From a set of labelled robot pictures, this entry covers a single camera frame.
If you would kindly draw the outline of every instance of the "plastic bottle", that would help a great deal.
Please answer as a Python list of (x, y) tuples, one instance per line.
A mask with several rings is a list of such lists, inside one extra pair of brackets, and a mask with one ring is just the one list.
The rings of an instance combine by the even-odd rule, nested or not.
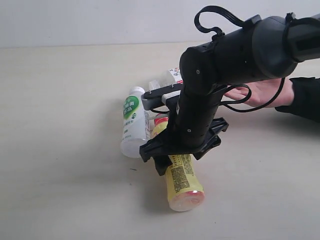
[[(162, 132), (167, 124), (167, 117), (155, 119), (151, 137)], [(169, 158), (172, 165), (165, 172), (169, 207), (177, 212), (185, 212), (201, 205), (205, 192), (195, 175), (191, 155), (171, 155)]]
[(123, 104), (123, 135), (121, 152), (129, 158), (140, 158), (140, 146), (150, 139), (148, 113), (144, 110), (142, 87), (135, 86)]

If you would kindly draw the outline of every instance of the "green label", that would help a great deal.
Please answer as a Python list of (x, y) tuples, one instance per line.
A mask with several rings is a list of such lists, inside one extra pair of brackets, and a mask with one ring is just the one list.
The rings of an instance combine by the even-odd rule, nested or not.
[(123, 104), (123, 118), (128, 119), (132, 113), (135, 112), (137, 107), (139, 106), (139, 99), (136, 96), (128, 96)]

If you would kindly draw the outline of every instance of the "table surface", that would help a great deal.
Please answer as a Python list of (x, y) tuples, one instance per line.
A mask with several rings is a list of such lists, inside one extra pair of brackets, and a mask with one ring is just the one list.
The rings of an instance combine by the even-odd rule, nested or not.
[[(195, 163), (206, 199), (189, 212), (169, 209), (152, 161), (121, 154), (130, 87), (176, 67), (195, 44), (0, 50), (1, 240), (319, 239), (312, 121), (220, 107), (230, 127)], [(319, 76), (319, 63), (293, 76)]]

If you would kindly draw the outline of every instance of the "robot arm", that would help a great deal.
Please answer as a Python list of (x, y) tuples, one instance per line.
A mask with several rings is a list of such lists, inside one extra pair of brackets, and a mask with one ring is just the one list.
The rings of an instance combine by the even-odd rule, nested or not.
[[(218, 27), (204, 28), (199, 23), (203, 12), (221, 14), (241, 28), (226, 35)], [(216, 35), (182, 54), (179, 67), (183, 84), (156, 89), (142, 97), (146, 110), (162, 105), (169, 108), (166, 130), (140, 147), (142, 159), (146, 162), (153, 157), (159, 175), (163, 175), (172, 164), (168, 155), (193, 154), (199, 160), (220, 145), (218, 134), (227, 130), (228, 123), (214, 117), (228, 86), (276, 78), (282, 78), (283, 86), (284, 78), (298, 63), (320, 58), (319, 19), (320, 14), (295, 19), (288, 13), (286, 18), (261, 19), (256, 15), (241, 21), (222, 7), (203, 8), (194, 23), (201, 32)]]

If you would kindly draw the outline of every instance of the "human hand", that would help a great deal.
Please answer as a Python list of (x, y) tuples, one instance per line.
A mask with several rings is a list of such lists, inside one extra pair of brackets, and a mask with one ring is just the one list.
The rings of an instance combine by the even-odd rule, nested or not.
[[(245, 104), (251, 107), (258, 107), (267, 103), (278, 91), (280, 82), (281, 78), (246, 83), (251, 89), (252, 95)], [(224, 95), (233, 100), (241, 100), (247, 96), (248, 92), (249, 90), (245, 87), (237, 87)], [(286, 77), (281, 93), (266, 108), (290, 106), (294, 101), (294, 97), (292, 82)]]

